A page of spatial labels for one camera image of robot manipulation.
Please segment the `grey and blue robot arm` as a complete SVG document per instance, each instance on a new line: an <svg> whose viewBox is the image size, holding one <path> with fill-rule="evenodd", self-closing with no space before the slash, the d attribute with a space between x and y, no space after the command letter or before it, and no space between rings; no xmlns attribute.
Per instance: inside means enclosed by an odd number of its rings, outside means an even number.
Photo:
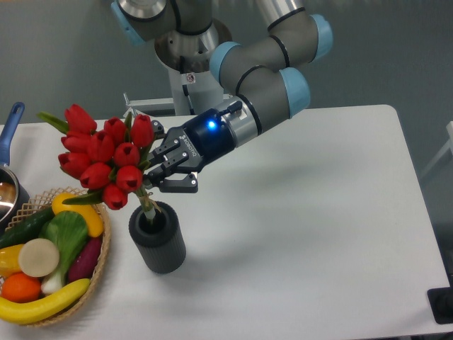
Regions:
<svg viewBox="0 0 453 340"><path fill-rule="evenodd" d="M326 55L333 33L302 1L259 1L268 36L244 47L212 15L211 1L114 1L134 45L154 42L172 96L132 101L132 110L172 108L186 123L154 129L146 188L194 193L202 168L304 110L311 100L300 67Z"/></svg>

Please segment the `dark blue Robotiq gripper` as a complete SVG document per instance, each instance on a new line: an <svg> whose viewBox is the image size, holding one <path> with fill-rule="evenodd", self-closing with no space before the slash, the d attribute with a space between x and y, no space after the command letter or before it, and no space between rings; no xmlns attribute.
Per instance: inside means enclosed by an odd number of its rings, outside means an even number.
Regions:
<svg viewBox="0 0 453 340"><path fill-rule="evenodd" d="M163 140L149 158L153 169L143 176L146 188L162 193L197 193L197 172L235 148L233 133L222 121L226 111L209 109L166 133L165 127L152 120L154 140ZM186 174L182 179L168 179Z"/></svg>

